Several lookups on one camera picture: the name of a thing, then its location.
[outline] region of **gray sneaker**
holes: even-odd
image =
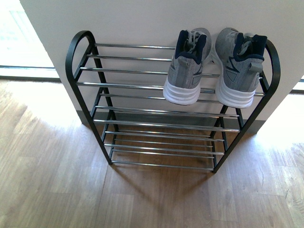
[[[207,29],[180,32],[163,88],[166,100],[179,105],[197,101],[203,64],[209,61],[210,50],[211,36]]]
[[[221,74],[216,85],[218,100],[234,108],[251,106],[263,71],[265,36],[247,36],[233,28],[223,29],[212,50]]]

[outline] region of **metal bar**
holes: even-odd
[[[141,149],[141,150],[155,150],[155,151],[172,151],[172,152],[184,152],[184,153],[201,153],[201,154],[216,154],[224,155],[222,152],[210,152],[210,151],[192,151],[192,150],[179,150],[170,148],[155,148],[155,147],[143,147],[143,146],[128,146],[128,145],[116,145],[116,144],[104,144],[105,146],[111,147],[124,147],[130,149]]]
[[[197,147],[207,147],[212,148],[212,146],[208,145],[195,145],[195,144],[182,144],[182,143],[171,143],[171,142],[145,142],[145,141],[138,141],[138,140],[127,140],[127,139],[116,139],[115,141],[119,142],[130,142],[130,143],[152,143],[152,144],[162,144],[162,145],[175,145],[175,146],[197,146]]]
[[[113,136],[113,140],[112,140],[112,144],[115,144],[115,139],[116,139],[116,134]],[[113,149],[114,147],[111,146],[111,149],[110,149],[110,153],[109,153],[109,157],[112,159],[112,155],[113,155]]]
[[[124,89],[150,89],[162,90],[162,85],[129,85],[129,84],[115,84],[115,83],[92,83],[92,82],[77,82],[78,86],[92,86],[92,87],[107,87],[107,88],[124,88]]]
[[[118,135],[129,135],[129,136],[140,136],[140,137],[158,137],[158,138],[168,138],[168,139],[189,139],[189,140],[201,140],[201,141],[215,141],[215,142],[222,142],[222,139],[210,139],[210,138],[195,138],[195,137],[176,137],[176,136],[169,136],[169,135],[154,135],[154,134],[136,134],[136,133],[124,133],[124,132],[109,132],[106,131],[107,134],[118,134]]]
[[[265,96],[265,94],[264,93],[255,93],[254,96],[263,97],[263,96]]]
[[[166,100],[164,97],[155,97],[155,96],[134,96],[134,95],[116,95],[116,94],[100,94],[100,96],[135,98],[135,99],[154,99],[154,100],[163,100],[163,101]],[[200,102],[200,103],[216,103],[216,104],[220,103],[219,101],[216,101],[216,100],[204,100],[204,99],[198,99],[197,102]]]
[[[175,50],[175,47],[169,46],[151,46],[151,45],[130,45],[130,44],[95,44],[96,47],[113,47],[113,48],[149,48],[149,49],[166,49]]]
[[[199,168],[199,167],[177,166],[177,165],[159,165],[159,164],[138,163],[138,162],[130,162],[130,161],[125,161],[125,162],[124,161],[112,161],[112,163],[213,171],[213,168]]]
[[[228,109],[228,106],[223,105],[223,107],[222,107],[222,109],[220,110],[219,113],[220,113],[220,114],[225,114],[226,111],[227,111],[227,109]],[[214,127],[218,127],[219,125],[220,125],[220,120],[217,119],[216,122],[215,122],[215,124],[214,124]],[[210,138],[214,138],[215,133],[216,133],[216,131],[212,131],[212,132],[210,133]]]
[[[170,123],[162,124],[162,123],[148,123],[148,122],[120,121],[120,120],[94,120],[94,122],[106,123],[106,124],[146,126],[146,127],[168,127],[168,128],[202,130],[202,131],[220,131],[220,132],[236,132],[236,133],[239,132],[238,129],[224,129],[221,127],[194,126],[194,125],[170,124]]]
[[[102,56],[102,55],[87,55],[90,58],[103,59],[121,59],[121,60],[139,60],[139,61],[157,61],[157,62],[171,62],[168,58],[140,58],[140,57],[123,57],[123,56]]]
[[[125,69],[108,69],[108,68],[93,68],[93,67],[81,67],[81,70],[95,71],[95,72],[116,72],[127,74],[147,74],[147,75],[167,75],[168,72],[148,71],[148,70],[125,70]]]
[[[178,135],[178,136],[185,136],[185,134],[182,133],[167,133],[167,132],[151,132],[151,131],[137,131],[137,130],[125,130],[121,129],[120,132],[131,132],[131,133],[150,133],[150,134],[161,134],[161,135]],[[209,138],[210,135],[200,135],[200,134],[187,134],[189,136],[197,136],[199,138],[201,137],[207,137]]]
[[[203,158],[203,159],[213,159],[213,157],[207,156],[196,156],[196,155],[184,155],[184,154],[174,154],[174,153],[155,153],[155,152],[142,152],[142,151],[123,151],[113,149],[113,152],[127,152],[127,153],[141,153],[141,154],[152,154],[152,155],[165,155],[165,156],[176,156],[176,157],[187,157],[187,158]]]
[[[234,141],[231,143],[229,146],[227,152],[225,155],[221,158],[221,160],[218,162],[216,167],[214,168],[214,173],[216,173],[221,165],[224,163],[224,161],[227,159],[227,157],[230,155],[232,150],[235,148],[235,146],[238,144],[238,142],[241,140],[245,132],[248,130],[248,128],[251,126],[251,124],[255,121],[255,119],[258,117],[258,115],[261,113],[265,105],[268,103],[270,98],[273,96],[273,94],[276,92],[279,82],[280,82],[280,77],[281,77],[281,67],[280,67],[280,60],[279,60],[279,55],[276,51],[275,46],[270,40],[267,40],[266,43],[266,50],[269,53],[270,60],[271,60],[271,66],[272,66],[272,80],[271,84],[269,86],[269,89],[265,93],[265,96],[260,100],[260,102],[257,104],[256,108],[244,124],[244,127],[240,131],[239,134],[235,137]]]
[[[163,115],[194,115],[199,117],[210,117],[210,118],[219,118],[219,117],[235,117],[238,115],[234,114],[213,114],[213,113],[195,113],[195,112],[180,112],[180,111],[164,111],[164,110],[152,110],[152,109],[137,109],[137,108],[120,108],[120,107],[108,107],[108,106],[95,106],[96,108],[105,109],[105,110],[113,110],[118,112],[126,112],[126,113],[144,113],[144,114],[163,114]]]
[[[92,82],[77,82],[78,86],[92,86],[92,87],[107,87],[107,88],[124,88],[124,89],[150,89],[163,90],[162,85],[131,85],[131,84],[116,84],[116,83],[92,83]],[[215,89],[201,88],[201,93],[215,94]],[[256,93],[255,96],[264,96],[264,94]]]
[[[244,120],[243,120],[243,115],[242,115],[241,109],[236,108],[236,113],[238,115],[237,121],[238,121],[239,128],[242,129],[244,126]]]
[[[215,143],[211,142],[211,145],[212,145],[212,151],[215,152]],[[214,154],[213,155],[213,167],[216,167],[216,165],[217,165],[217,156]]]
[[[220,122],[220,126],[222,127],[222,128],[225,128],[225,124],[224,124],[224,119],[221,117],[220,119],[219,119],[219,122]],[[228,149],[228,142],[227,142],[227,136],[226,136],[226,132],[222,132],[222,138],[223,138],[223,145],[224,145],[224,150],[225,150],[225,152],[227,151],[227,149]]]
[[[267,90],[269,89],[269,84],[267,82],[267,79],[266,79],[264,71],[262,71],[260,73],[260,78],[261,78],[260,79],[260,84],[261,84],[262,90],[263,90],[264,93],[266,93]]]
[[[110,111],[110,114],[111,114],[111,117],[112,119],[116,120],[116,115],[114,112]],[[118,125],[117,124],[114,124],[114,129],[115,131],[119,131],[119,128],[118,128]]]
[[[109,68],[94,68],[94,67],[80,67],[80,70],[95,71],[95,72],[115,72],[126,74],[143,74],[143,75],[168,75],[167,71],[149,71],[149,70],[127,70],[127,69],[109,69]],[[201,74],[202,77],[218,78],[218,74]]]
[[[109,124],[104,125],[103,133],[101,135],[101,140],[104,142],[105,141],[105,136],[106,136],[106,131],[108,130]]]
[[[91,110],[91,117],[94,119],[94,116],[95,116],[95,113],[96,113],[96,110],[97,110],[97,108],[96,108],[96,106],[99,104],[99,101],[100,101],[100,98],[101,98],[101,93],[103,92],[103,88],[102,87],[100,87],[99,89],[98,89],[98,92],[97,92],[97,96],[96,96],[96,98],[95,98],[95,101],[94,101],[94,104],[93,104],[93,107],[92,107],[92,110]]]

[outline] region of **shelf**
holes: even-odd
[[[89,45],[83,53],[82,59],[73,73],[73,58],[78,43],[86,38]],[[126,61],[132,63],[158,63],[170,64],[171,59],[166,57],[132,57],[124,55],[104,55],[104,48],[122,48],[127,50],[145,49],[145,54],[150,49],[165,51],[175,50],[175,47],[168,46],[150,46],[150,45],[127,45],[127,44],[99,44],[96,43],[93,34],[90,31],[81,31],[72,39],[66,57],[66,76],[75,93],[75,96],[81,106],[81,109],[88,121],[97,142],[110,165],[128,164],[144,165],[155,167],[186,168],[199,169],[203,171],[212,171],[214,173],[221,167],[240,139],[261,113],[267,102],[275,93],[280,81],[280,63],[277,51],[271,41],[267,41],[266,50],[270,56],[272,65],[272,78],[269,84],[264,72],[260,73],[259,82],[263,92],[255,93],[255,99],[258,99],[257,105],[250,117],[243,120],[242,110],[235,108],[235,114],[227,114],[228,109],[216,99],[210,99],[209,96],[215,97],[214,88],[201,88],[198,104],[217,105],[221,107],[218,113],[212,112],[194,112],[193,110],[178,111],[177,106],[170,104],[170,110],[161,108],[144,108],[130,107],[130,101],[136,103],[137,99],[147,99],[151,102],[168,102],[162,97],[161,93],[157,96],[151,94],[162,92],[163,85],[137,85],[134,83],[120,83],[118,77],[123,81],[128,81],[128,75],[137,75],[139,77],[150,77],[155,75],[167,76],[167,71],[159,70],[139,70],[123,69],[112,67],[103,68],[102,60],[110,59],[111,61]],[[88,60],[94,61],[95,67],[86,66]],[[82,77],[82,73],[89,74],[90,79],[96,78],[100,82],[88,82]],[[107,79],[115,74],[115,83],[107,83]],[[202,74],[202,78],[217,80],[219,74]],[[91,109],[87,107],[87,102],[80,91],[80,87],[89,86],[99,88],[94,94],[94,104]],[[128,89],[129,93],[124,94],[123,90]],[[137,90],[143,90],[144,95],[137,94]],[[95,114],[97,110],[107,113],[107,118],[98,119]],[[132,116],[132,120],[119,119],[123,115]],[[158,123],[157,120],[166,121],[166,118],[180,118],[182,120],[194,120],[191,124],[183,123]],[[227,121],[237,120],[238,127],[225,127]],[[98,125],[104,126],[102,133],[98,131]],[[227,135],[232,135],[234,140],[227,141]]]

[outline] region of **black metal frame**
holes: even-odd
[[[73,57],[74,57],[74,53],[75,50],[77,48],[77,45],[79,44],[79,42],[83,39],[83,38],[87,38],[89,45],[86,49],[86,52],[84,53],[77,69],[76,72],[73,73],[72,70],[72,63],[73,63]],[[138,163],[138,162],[127,162],[127,161],[113,161],[112,160],[112,155],[114,151],[120,151],[117,149],[114,149],[116,146],[119,147],[119,145],[115,145],[115,141],[116,141],[116,137],[119,134],[129,134],[129,135],[136,135],[135,133],[124,133],[121,132],[119,130],[118,125],[119,124],[125,124],[125,125],[142,125],[142,124],[147,124],[147,123],[138,123],[138,122],[129,122],[129,121],[118,121],[116,119],[116,115],[115,112],[119,110],[119,108],[111,108],[113,107],[113,103],[111,100],[111,97],[115,97],[118,95],[112,95],[109,93],[108,88],[109,87],[121,87],[121,88],[135,88],[135,89],[152,89],[152,90],[162,90],[162,86],[143,86],[143,85],[122,85],[122,84],[108,84],[106,82],[106,78],[104,75],[104,72],[126,72],[126,73],[139,73],[139,74],[159,74],[159,75],[165,75],[164,72],[151,72],[151,71],[136,71],[136,70],[121,70],[121,69],[104,69],[102,67],[101,64],[101,58],[113,58],[113,59],[125,59],[125,60],[144,60],[144,61],[148,61],[148,60],[152,60],[152,61],[167,61],[169,62],[168,59],[149,59],[149,58],[132,58],[132,57],[112,57],[112,56],[101,56],[98,53],[97,47],[98,46],[103,46],[103,47],[125,47],[125,48],[160,48],[160,49],[170,49],[173,50],[173,47],[161,47],[161,46],[143,46],[143,45],[112,45],[112,44],[97,44],[95,42],[95,38],[93,36],[93,34],[90,31],[81,31],[78,32],[74,38],[72,39],[72,42],[70,44],[70,47],[68,49],[67,52],[67,56],[66,56],[66,76],[67,79],[72,87],[72,90],[80,104],[80,107],[97,139],[97,142],[99,143],[99,146],[105,156],[105,158],[107,159],[108,163],[110,165],[112,165],[113,163],[125,163],[125,164],[139,164],[139,165],[151,165],[151,166],[166,166],[166,167],[177,167],[177,168],[190,168],[190,169],[195,169],[197,167],[183,167],[183,166],[172,166],[172,165],[160,165],[160,164],[146,164],[146,163]],[[236,108],[236,116],[237,116],[237,120],[238,120],[238,124],[239,124],[239,130],[235,130],[235,129],[226,129],[225,128],[225,123],[224,123],[224,117],[225,117],[225,113],[228,109],[227,106],[223,106],[222,110],[220,111],[219,115],[214,114],[214,117],[217,118],[214,127],[203,127],[203,126],[191,126],[191,125],[173,125],[173,124],[158,124],[158,123],[153,123],[153,126],[164,126],[164,127],[169,127],[169,128],[182,128],[182,129],[198,129],[198,130],[207,130],[207,131],[211,131],[210,135],[207,138],[204,138],[205,136],[202,136],[202,138],[200,140],[205,140],[205,141],[211,141],[211,145],[212,145],[212,152],[205,152],[207,154],[211,154],[212,157],[206,157],[206,158],[213,158],[213,168],[201,168],[203,170],[209,170],[209,171],[213,171],[214,173],[217,172],[217,170],[221,167],[221,165],[223,164],[223,162],[226,160],[226,158],[230,155],[230,153],[232,152],[232,150],[235,148],[235,146],[238,144],[238,142],[240,141],[240,139],[243,137],[243,135],[246,133],[246,131],[249,129],[249,127],[251,126],[251,124],[255,121],[255,119],[257,118],[257,116],[261,113],[261,111],[263,110],[263,108],[265,107],[265,105],[267,104],[267,102],[270,100],[270,98],[273,96],[273,94],[275,93],[278,85],[279,85],[279,81],[280,81],[280,63],[279,63],[279,57],[278,57],[278,53],[275,49],[275,46],[268,40],[267,44],[266,44],[266,49],[269,53],[270,59],[271,59],[271,65],[272,65],[272,80],[271,80],[271,84],[268,84],[268,81],[265,77],[264,72],[262,72],[260,74],[260,84],[262,86],[263,89],[263,94],[256,94],[257,96],[262,96],[260,102],[258,103],[258,105],[256,106],[256,108],[254,109],[254,111],[252,112],[252,114],[250,115],[250,117],[248,118],[248,120],[246,122],[244,122],[243,117],[242,117],[242,112],[241,109]],[[88,59],[90,57],[94,58],[95,61],[95,65],[96,68],[87,68],[85,67]],[[85,70],[89,70],[89,71],[97,71],[98,72],[98,76],[100,79],[100,83],[83,83],[83,82],[78,82],[81,73]],[[216,75],[205,75],[205,77],[216,77]],[[95,102],[93,105],[93,108],[91,111],[88,110],[86,103],[82,97],[82,94],[79,90],[79,86],[97,86],[99,87],[97,96],[95,98]],[[203,93],[213,93],[214,90],[212,89],[201,89],[201,92]],[[106,98],[106,102],[108,105],[108,116],[106,120],[95,120],[94,116],[96,113],[97,108],[100,108],[98,106],[98,103],[101,99],[101,97],[105,96]],[[125,96],[127,98],[129,97],[133,97],[133,98],[139,98],[138,96]],[[163,99],[161,97],[141,97],[141,98],[145,98],[145,99]],[[218,101],[210,101],[210,100],[199,100],[199,102],[208,102],[208,103],[218,103]],[[150,114],[162,114],[162,111],[156,111],[156,110],[137,110],[138,112],[146,112],[146,113],[150,113]],[[182,113],[182,112],[176,112],[174,113],[175,115],[177,114],[182,114],[182,115],[186,115],[186,113]],[[96,123],[104,123],[104,131],[102,133],[102,135],[100,136],[97,127],[96,127]],[[109,125],[112,124],[114,126],[114,132],[109,132],[108,131],[108,127]],[[222,139],[221,140],[216,140],[215,134],[217,131],[220,131],[222,134]],[[238,132],[237,136],[235,137],[235,139],[233,140],[233,142],[228,145],[227,142],[227,136],[226,133],[229,132]],[[107,146],[109,146],[111,148],[110,152],[107,153],[106,148],[105,148],[105,144],[104,144],[104,140],[105,140],[105,136],[106,134],[113,134],[113,142],[112,144],[107,144]],[[152,135],[152,134],[148,134],[151,137],[162,137],[159,135]],[[216,152],[215,150],[215,142],[223,142],[223,146],[224,146],[224,152]],[[136,147],[136,146],[131,146],[130,148],[132,149],[140,149],[141,147]],[[153,148],[154,150],[162,150],[162,148]],[[204,153],[204,152],[197,152],[197,151],[185,151],[185,150],[180,150],[181,152],[192,152],[192,153]],[[138,152],[138,151],[124,151],[124,152],[135,152],[135,153],[147,153],[147,152]],[[160,155],[172,155],[172,154],[168,154],[168,153],[153,153],[150,152],[150,154],[160,154]],[[219,159],[219,161],[217,162],[217,155],[222,155],[222,157]],[[194,155],[184,155],[184,157],[197,157]]]

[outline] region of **white wall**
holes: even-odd
[[[198,27],[207,28],[213,41],[225,27],[268,36],[279,53],[282,76],[279,89],[259,120],[270,116],[304,74],[302,0],[20,2],[77,110],[80,106],[67,82],[64,63],[72,37],[81,30],[92,31],[96,40],[103,43],[170,46],[175,45],[180,30]]]

